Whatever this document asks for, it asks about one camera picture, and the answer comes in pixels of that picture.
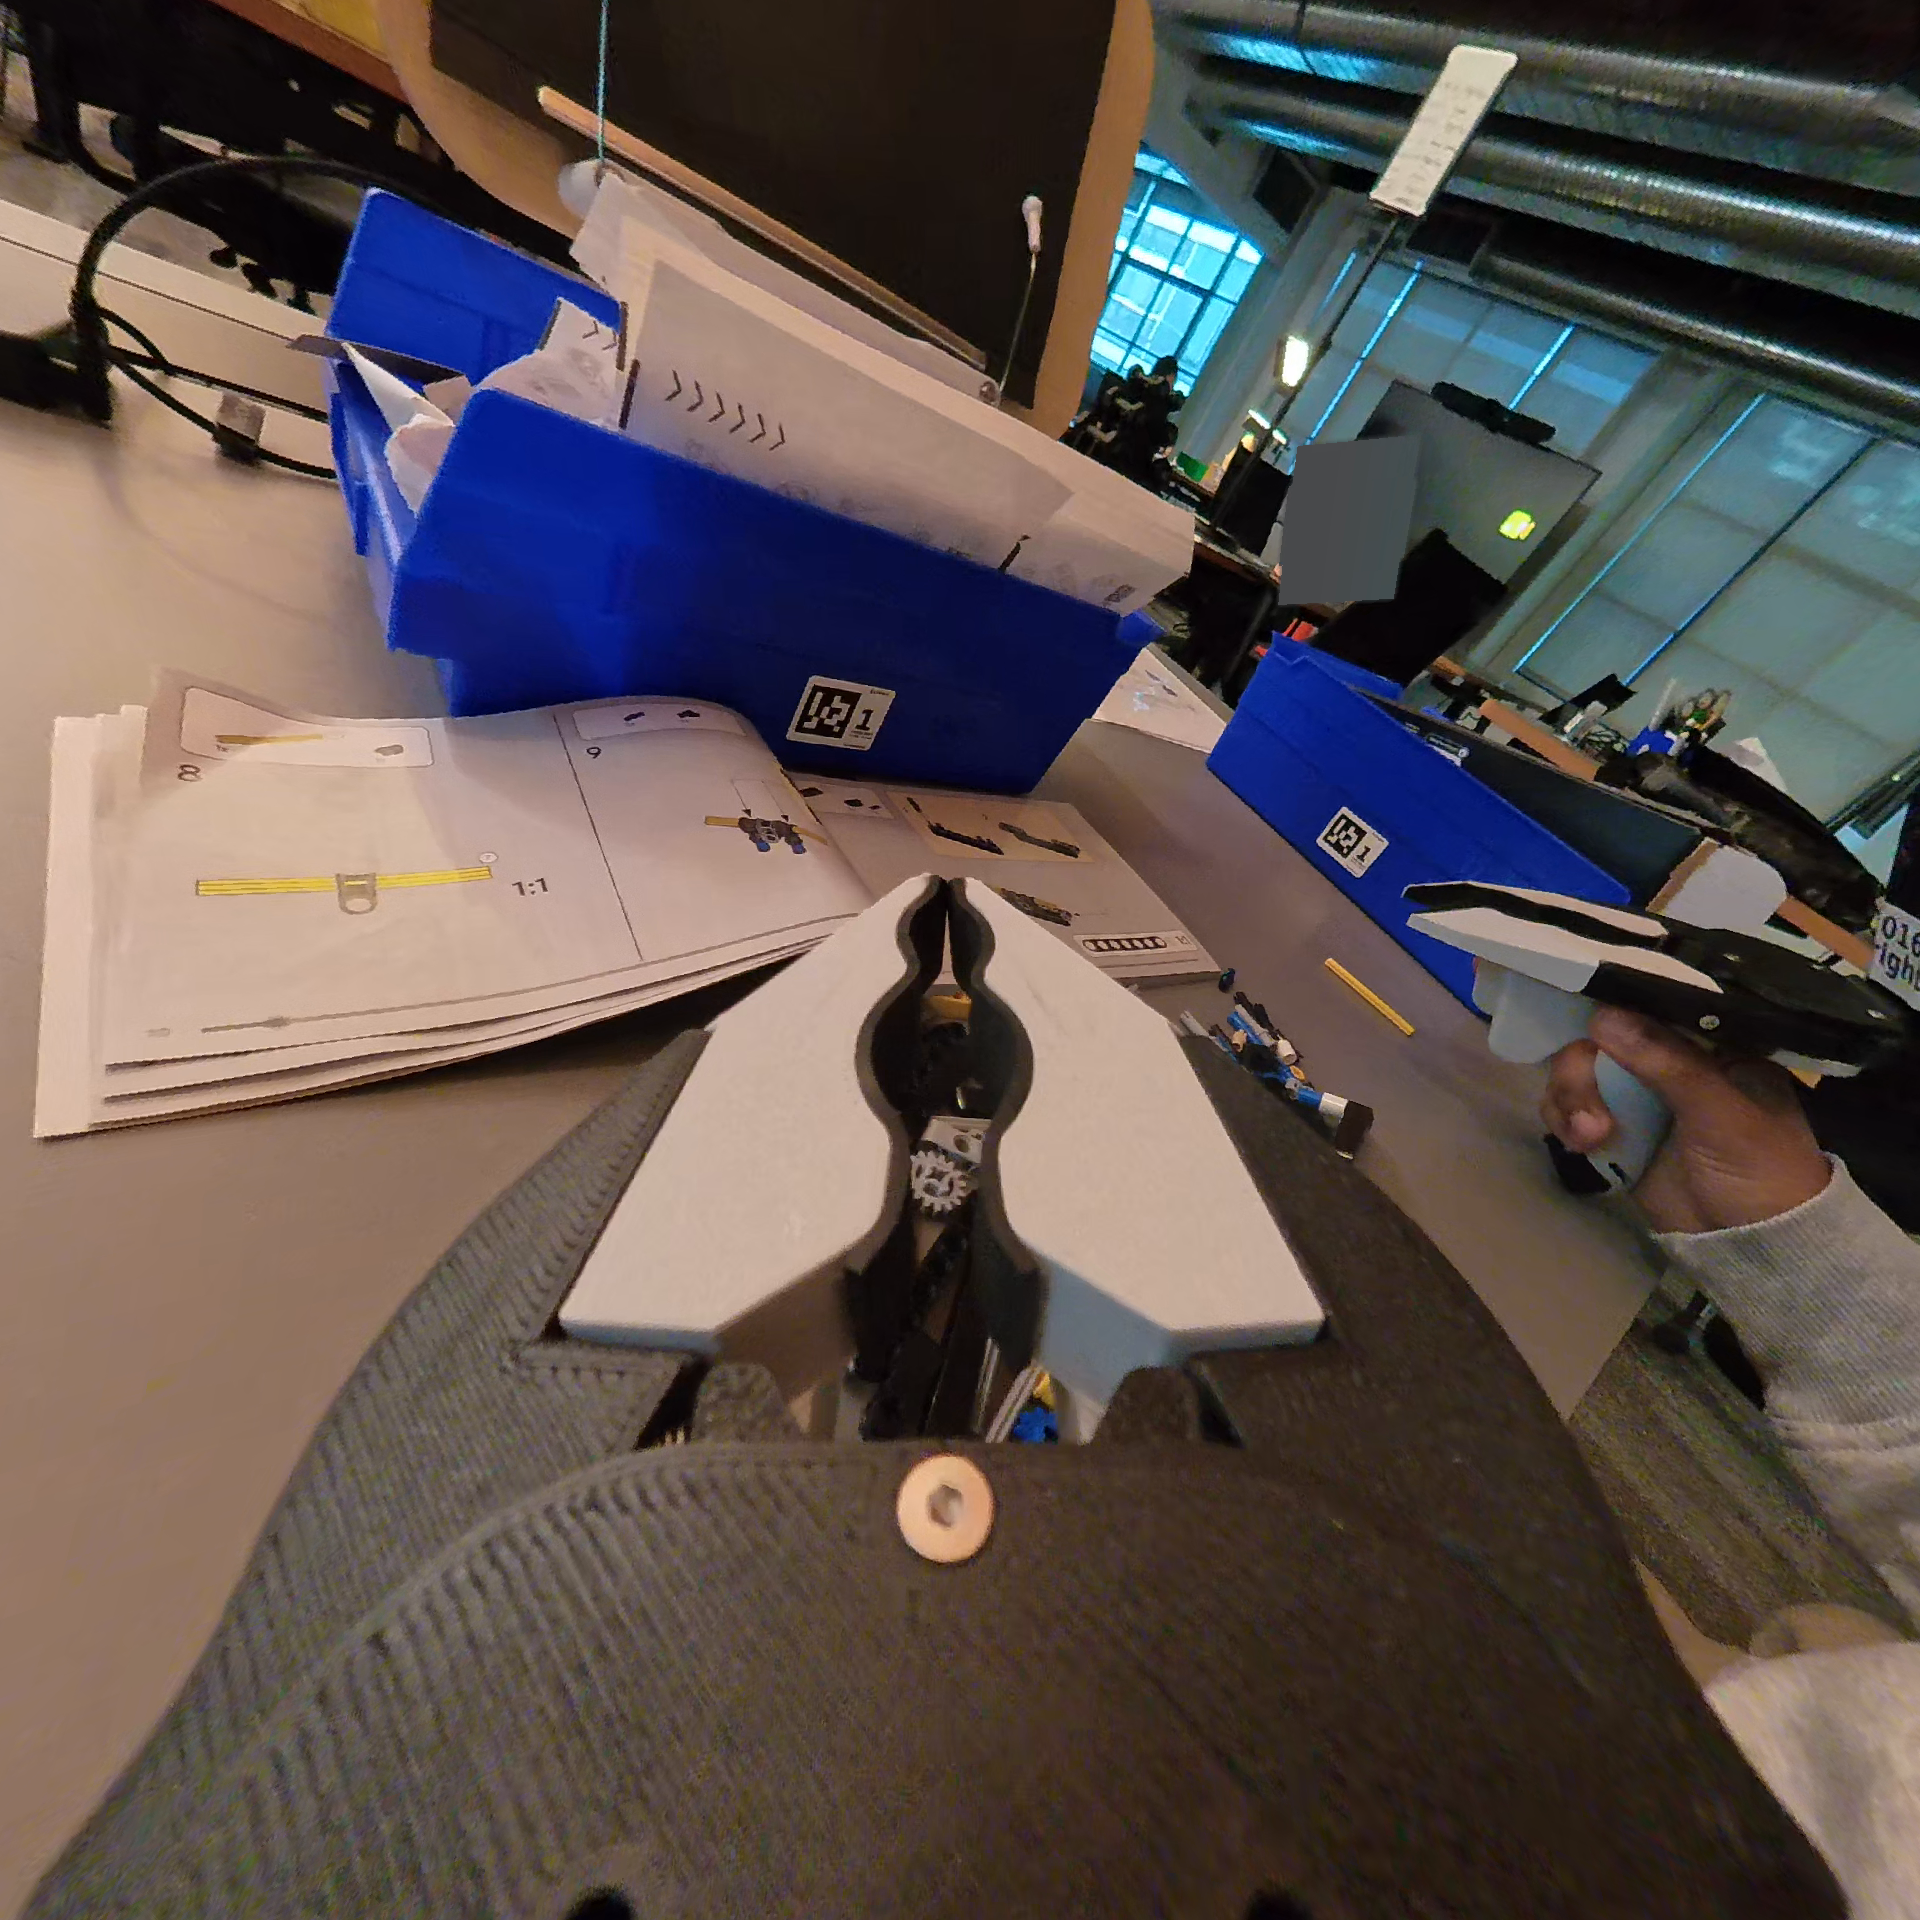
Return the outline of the black lego assembly with gear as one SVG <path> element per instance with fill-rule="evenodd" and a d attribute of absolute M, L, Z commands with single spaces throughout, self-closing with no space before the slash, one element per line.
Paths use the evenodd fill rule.
<path fill-rule="evenodd" d="M 1038 1364 L 1009 1362 L 990 1330 L 982 1193 L 992 1104 L 965 993 L 929 993 L 906 1066 L 904 1212 L 849 1283 L 853 1410 L 839 1432 L 1053 1448 L 1062 1395 Z"/>

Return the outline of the laminated printed sheet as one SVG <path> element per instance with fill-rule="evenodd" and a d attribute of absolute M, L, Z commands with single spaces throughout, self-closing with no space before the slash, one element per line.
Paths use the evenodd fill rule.
<path fill-rule="evenodd" d="M 1150 642 L 1096 708 L 1094 721 L 1209 757 L 1233 721 L 1233 708 L 1173 662 L 1161 645 Z"/>

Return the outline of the large blue plastic bin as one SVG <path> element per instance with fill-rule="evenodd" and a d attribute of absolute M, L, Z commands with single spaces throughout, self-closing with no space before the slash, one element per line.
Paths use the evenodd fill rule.
<path fill-rule="evenodd" d="M 355 547 L 390 645 L 440 668 L 453 714 L 685 693 L 739 708 L 811 772 L 1014 795 L 1045 778 L 1146 645 L 1139 610 L 1102 614 L 970 563 L 925 574 L 907 547 L 906 574 L 871 577 L 864 561 L 878 552 L 862 528 L 858 570 L 831 561 L 736 578 L 699 561 L 688 582 L 639 577 L 610 619 L 599 605 L 586 619 L 569 601 L 529 605 L 457 581 L 395 578 L 398 499 L 355 486 L 367 468 L 339 451 L 347 369 L 343 345 L 329 416 Z"/>

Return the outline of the lego instruction booklet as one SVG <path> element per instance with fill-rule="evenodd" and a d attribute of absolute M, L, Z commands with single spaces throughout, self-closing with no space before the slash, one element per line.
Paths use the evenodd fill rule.
<path fill-rule="evenodd" d="M 697 697 L 56 721 L 33 1134 L 430 1072 L 802 955 L 919 873 L 1123 985 L 1215 953 L 1073 804 L 802 772 Z"/>

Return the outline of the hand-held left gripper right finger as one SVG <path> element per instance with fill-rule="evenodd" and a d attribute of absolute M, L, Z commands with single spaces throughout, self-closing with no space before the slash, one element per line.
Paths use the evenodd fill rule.
<path fill-rule="evenodd" d="M 957 973 L 995 1093 L 977 1297 L 1009 1368 L 1086 1401 L 1195 1356 L 1327 1324 L 1173 1024 L 982 880 L 949 884 Z"/>

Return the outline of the white hanging sign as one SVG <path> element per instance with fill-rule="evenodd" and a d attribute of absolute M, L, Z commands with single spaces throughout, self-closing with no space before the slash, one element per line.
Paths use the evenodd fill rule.
<path fill-rule="evenodd" d="M 1422 219 L 1519 64 L 1517 52 L 1458 44 L 1369 189 L 1369 203 Z"/>

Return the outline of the person's right hand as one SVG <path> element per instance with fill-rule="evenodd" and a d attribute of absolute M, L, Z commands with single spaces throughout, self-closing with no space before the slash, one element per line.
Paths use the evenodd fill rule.
<path fill-rule="evenodd" d="M 1777 1064 L 1723 1057 L 1664 1024 L 1598 1009 L 1589 1036 L 1545 1068 L 1544 1125 L 1575 1154 L 1613 1147 L 1617 1114 L 1598 1066 L 1614 1064 L 1667 1104 L 1669 1134 L 1631 1193 L 1649 1233 L 1754 1228 L 1818 1200 L 1833 1163 L 1797 1082 Z"/>

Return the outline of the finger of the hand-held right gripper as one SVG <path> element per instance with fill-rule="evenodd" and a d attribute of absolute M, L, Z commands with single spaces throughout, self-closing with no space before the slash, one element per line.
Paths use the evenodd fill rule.
<path fill-rule="evenodd" d="M 1637 909 L 1480 880 L 1434 880 L 1408 886 L 1408 906 L 1426 914 L 1491 908 L 1514 921 L 1557 925 L 1605 944 L 1664 944 L 1669 923 Z"/>
<path fill-rule="evenodd" d="M 1561 993 L 1598 996 L 1598 972 L 1617 970 L 1711 998 L 1722 995 L 1712 976 L 1667 950 L 1506 912 L 1422 912 L 1408 928 Z"/>

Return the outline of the pile of small lego pieces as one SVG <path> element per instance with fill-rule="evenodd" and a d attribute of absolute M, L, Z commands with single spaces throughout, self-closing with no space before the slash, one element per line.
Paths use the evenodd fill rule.
<path fill-rule="evenodd" d="M 1217 990 L 1224 996 L 1218 1018 L 1181 1012 L 1177 1028 L 1221 1050 L 1273 1097 L 1309 1117 L 1344 1161 L 1355 1161 L 1375 1131 L 1375 1109 L 1311 1080 L 1299 1050 L 1273 1024 L 1263 1001 L 1240 987 L 1234 966 L 1218 972 Z"/>

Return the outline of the person's right forearm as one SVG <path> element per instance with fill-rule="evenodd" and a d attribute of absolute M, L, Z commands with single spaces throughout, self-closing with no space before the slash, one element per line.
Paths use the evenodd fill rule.
<path fill-rule="evenodd" d="M 1658 1233 L 1757 1364 L 1771 1429 L 1831 1524 L 1919 1613 L 1919 1245 L 1830 1160 L 1802 1208 Z"/>

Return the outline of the white printed paper packaging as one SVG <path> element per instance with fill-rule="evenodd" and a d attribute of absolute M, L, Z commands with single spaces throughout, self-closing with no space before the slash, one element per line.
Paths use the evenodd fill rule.
<path fill-rule="evenodd" d="M 1186 577 L 1193 517 L 1003 414 L 967 364 L 871 320 L 623 171 L 584 275 L 390 193 L 329 331 L 339 451 L 395 496 L 395 578 L 601 619 L 648 571 L 837 561 L 995 570 L 1127 618 Z"/>

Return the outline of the large wall screen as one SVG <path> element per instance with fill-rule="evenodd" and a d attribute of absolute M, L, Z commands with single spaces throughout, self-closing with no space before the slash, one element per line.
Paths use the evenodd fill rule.
<path fill-rule="evenodd" d="M 1411 472 L 1408 507 L 1386 517 L 1389 557 L 1399 564 L 1390 597 L 1435 581 L 1499 605 L 1601 481 L 1552 444 L 1547 422 L 1451 386 L 1394 380 L 1353 442 L 1399 444 Z"/>

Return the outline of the person's grey clothing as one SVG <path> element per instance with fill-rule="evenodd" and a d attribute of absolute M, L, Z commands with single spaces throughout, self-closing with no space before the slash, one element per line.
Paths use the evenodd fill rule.
<path fill-rule="evenodd" d="M 1919 1915 L 1919 1645 L 1854 1606 L 1770 1619 L 1707 1684 L 1854 1917 Z"/>

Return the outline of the thin yellow lego rod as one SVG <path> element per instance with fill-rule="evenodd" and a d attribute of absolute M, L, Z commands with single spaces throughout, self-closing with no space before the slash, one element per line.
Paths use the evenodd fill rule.
<path fill-rule="evenodd" d="M 1325 970 L 1337 981 L 1347 993 L 1351 993 L 1358 1001 L 1362 1001 L 1375 1014 L 1389 1022 L 1397 1034 L 1405 1038 L 1413 1038 L 1417 1026 L 1407 1020 L 1394 1005 L 1390 1005 L 1378 993 L 1375 993 L 1365 981 L 1360 981 L 1353 972 L 1342 966 L 1336 957 L 1325 960 Z"/>

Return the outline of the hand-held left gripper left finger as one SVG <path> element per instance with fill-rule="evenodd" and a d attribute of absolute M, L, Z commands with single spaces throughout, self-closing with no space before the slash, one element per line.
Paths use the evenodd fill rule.
<path fill-rule="evenodd" d="M 713 1020 L 561 1306 L 655 1354 L 853 1354 L 858 1278 L 906 1219 L 906 1052 L 947 884 L 902 883 Z"/>

